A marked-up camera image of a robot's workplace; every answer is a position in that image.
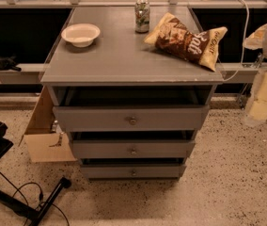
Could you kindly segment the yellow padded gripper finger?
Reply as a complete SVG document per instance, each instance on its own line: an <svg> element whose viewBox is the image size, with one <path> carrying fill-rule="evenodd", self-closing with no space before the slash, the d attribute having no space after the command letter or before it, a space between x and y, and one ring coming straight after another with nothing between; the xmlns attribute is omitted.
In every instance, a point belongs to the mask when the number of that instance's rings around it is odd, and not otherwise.
<svg viewBox="0 0 267 226"><path fill-rule="evenodd" d="M244 41L250 50L261 49L267 58L267 24L259 27ZM267 70L259 70L255 76L251 97L245 108L245 123L264 123L267 121Z"/></svg>

